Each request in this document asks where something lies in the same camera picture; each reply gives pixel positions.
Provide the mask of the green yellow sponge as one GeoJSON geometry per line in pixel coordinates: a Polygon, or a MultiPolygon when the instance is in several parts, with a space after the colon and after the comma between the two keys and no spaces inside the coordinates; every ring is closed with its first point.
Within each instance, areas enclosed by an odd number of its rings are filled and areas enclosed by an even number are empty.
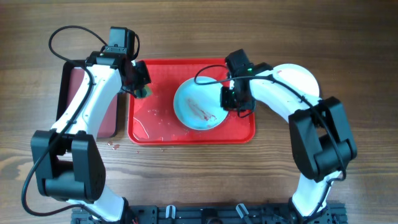
{"type": "Polygon", "coordinates": [[[144,88],[135,90],[134,94],[136,95],[137,99],[143,99],[151,96],[152,90],[148,86],[145,86],[144,88]]]}

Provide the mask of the white plate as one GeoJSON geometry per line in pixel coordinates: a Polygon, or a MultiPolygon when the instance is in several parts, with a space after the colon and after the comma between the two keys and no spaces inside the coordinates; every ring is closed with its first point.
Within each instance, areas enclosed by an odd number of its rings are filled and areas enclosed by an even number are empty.
{"type": "Polygon", "coordinates": [[[221,107],[221,88],[211,77],[190,78],[183,82],[174,95],[174,112],[186,127],[206,131],[220,125],[228,111],[221,107]]]}
{"type": "Polygon", "coordinates": [[[274,67],[274,71],[278,77],[292,84],[300,91],[313,96],[320,96],[320,87],[317,79],[306,68],[285,63],[274,67]]]}

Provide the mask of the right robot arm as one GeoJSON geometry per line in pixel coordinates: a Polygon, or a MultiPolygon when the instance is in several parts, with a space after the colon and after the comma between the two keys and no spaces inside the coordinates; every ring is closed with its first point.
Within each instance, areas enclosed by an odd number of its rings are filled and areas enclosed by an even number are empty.
{"type": "Polygon", "coordinates": [[[225,64],[231,84],[221,90],[222,108],[254,111],[260,101],[288,122],[300,171],[291,203],[302,220],[314,219],[326,209],[332,184],[345,180],[357,156],[343,104],[334,96],[323,99],[316,78],[300,65],[255,65],[242,49],[230,53],[225,64]]]}

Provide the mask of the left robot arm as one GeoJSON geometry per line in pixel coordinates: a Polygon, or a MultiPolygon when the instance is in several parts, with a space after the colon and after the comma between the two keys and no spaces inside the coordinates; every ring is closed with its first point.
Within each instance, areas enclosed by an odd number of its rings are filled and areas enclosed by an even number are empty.
{"type": "Polygon", "coordinates": [[[30,215],[47,217],[79,208],[100,223],[136,223],[124,197],[106,184],[106,169],[96,145],[102,120],[113,98],[128,93],[150,95],[146,63],[135,61],[139,36],[125,27],[111,27],[109,41],[86,60],[56,57],[84,71],[83,81],[68,108],[48,131],[37,130],[30,142],[34,165],[21,192],[21,204],[30,215]],[[27,203],[27,189],[35,177],[41,195],[68,202],[51,212],[35,212],[27,203]]]}

